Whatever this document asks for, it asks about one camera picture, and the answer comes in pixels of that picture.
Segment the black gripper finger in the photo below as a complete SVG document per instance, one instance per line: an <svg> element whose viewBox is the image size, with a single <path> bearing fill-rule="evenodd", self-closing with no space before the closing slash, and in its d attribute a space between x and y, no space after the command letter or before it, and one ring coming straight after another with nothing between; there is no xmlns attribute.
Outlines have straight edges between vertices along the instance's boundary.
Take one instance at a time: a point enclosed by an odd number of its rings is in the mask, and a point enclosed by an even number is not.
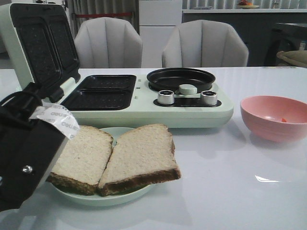
<svg viewBox="0 0 307 230"><path fill-rule="evenodd" d="M80 127L63 105L30 83L0 102L0 209L19 209L44 183Z"/></svg>

